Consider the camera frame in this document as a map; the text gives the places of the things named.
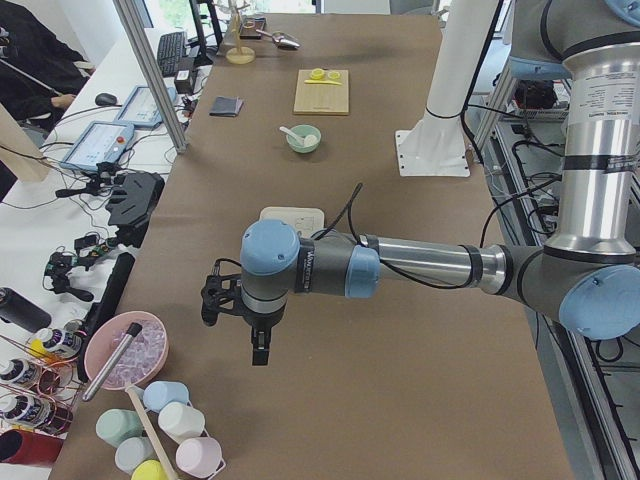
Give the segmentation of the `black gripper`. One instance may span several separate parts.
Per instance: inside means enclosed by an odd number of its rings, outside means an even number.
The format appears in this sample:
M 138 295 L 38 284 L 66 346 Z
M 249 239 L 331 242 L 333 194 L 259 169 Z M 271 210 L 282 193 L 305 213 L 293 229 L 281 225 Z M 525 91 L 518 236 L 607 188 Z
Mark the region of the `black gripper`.
M 280 311 L 262 314 L 250 312 L 244 316 L 251 327 L 252 365 L 267 366 L 269 363 L 271 331 L 280 322 Z

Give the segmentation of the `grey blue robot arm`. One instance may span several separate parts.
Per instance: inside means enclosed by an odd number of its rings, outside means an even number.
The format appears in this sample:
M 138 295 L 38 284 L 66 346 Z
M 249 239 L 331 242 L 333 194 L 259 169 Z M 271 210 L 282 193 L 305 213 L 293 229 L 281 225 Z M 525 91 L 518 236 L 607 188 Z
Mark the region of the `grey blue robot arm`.
M 513 54 L 565 67 L 572 88 L 557 227 L 541 247 L 486 248 L 322 233 L 278 220 L 244 234 L 239 292 L 253 358 L 269 358 L 287 296 L 368 298 L 385 277 L 445 290 L 479 288 L 518 301 L 592 340 L 639 323 L 639 270 L 625 229 L 639 161 L 639 5 L 521 1 Z

